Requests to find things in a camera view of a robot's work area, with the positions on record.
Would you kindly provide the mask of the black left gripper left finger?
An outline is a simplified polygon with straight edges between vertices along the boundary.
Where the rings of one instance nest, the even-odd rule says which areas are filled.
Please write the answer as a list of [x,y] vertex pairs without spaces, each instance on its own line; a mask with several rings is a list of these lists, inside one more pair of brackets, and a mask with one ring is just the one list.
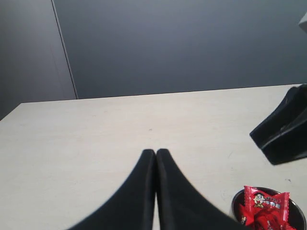
[[71,230],[151,230],[153,228],[156,155],[142,151],[121,187]]

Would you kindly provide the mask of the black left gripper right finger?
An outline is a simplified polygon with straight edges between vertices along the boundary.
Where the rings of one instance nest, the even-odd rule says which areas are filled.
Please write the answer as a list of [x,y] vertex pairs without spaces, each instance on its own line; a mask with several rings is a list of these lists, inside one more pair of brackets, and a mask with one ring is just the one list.
[[156,194],[162,230],[246,230],[205,199],[181,172],[171,153],[156,153]]

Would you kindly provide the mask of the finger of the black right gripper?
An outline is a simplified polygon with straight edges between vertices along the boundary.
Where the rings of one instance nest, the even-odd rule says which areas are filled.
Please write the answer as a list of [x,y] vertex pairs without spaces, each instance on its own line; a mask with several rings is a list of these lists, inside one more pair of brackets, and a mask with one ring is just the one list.
[[250,133],[257,146],[265,146],[307,108],[307,85],[291,87],[277,108]]
[[306,112],[302,112],[294,121],[269,137],[260,149],[273,165],[305,158],[307,156]]

